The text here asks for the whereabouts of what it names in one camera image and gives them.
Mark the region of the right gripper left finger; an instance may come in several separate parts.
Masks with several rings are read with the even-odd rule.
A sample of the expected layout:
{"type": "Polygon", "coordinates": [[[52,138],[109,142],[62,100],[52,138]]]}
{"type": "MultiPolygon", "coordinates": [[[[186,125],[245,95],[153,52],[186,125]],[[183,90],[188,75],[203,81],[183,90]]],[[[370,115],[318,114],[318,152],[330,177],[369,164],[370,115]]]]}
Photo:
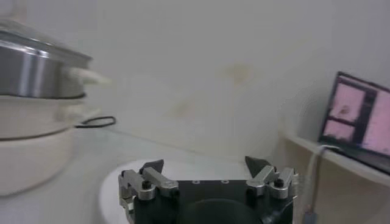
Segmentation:
{"type": "Polygon", "coordinates": [[[138,172],[123,170],[118,175],[119,204],[126,213],[133,212],[133,199],[152,201],[157,197],[166,200],[174,209],[179,207],[179,182],[162,175],[164,160],[145,163],[138,172]]]}

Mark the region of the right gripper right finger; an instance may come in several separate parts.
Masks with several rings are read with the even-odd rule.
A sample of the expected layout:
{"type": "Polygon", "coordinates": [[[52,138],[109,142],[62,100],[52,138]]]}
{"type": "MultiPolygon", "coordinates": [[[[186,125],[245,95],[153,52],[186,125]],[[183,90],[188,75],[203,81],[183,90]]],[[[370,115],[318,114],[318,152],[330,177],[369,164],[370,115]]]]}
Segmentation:
{"type": "Polygon", "coordinates": [[[246,181],[247,199],[251,203],[269,197],[274,200],[295,200],[298,194],[298,173],[285,167],[281,171],[265,159],[245,157],[251,179],[246,181]]]}

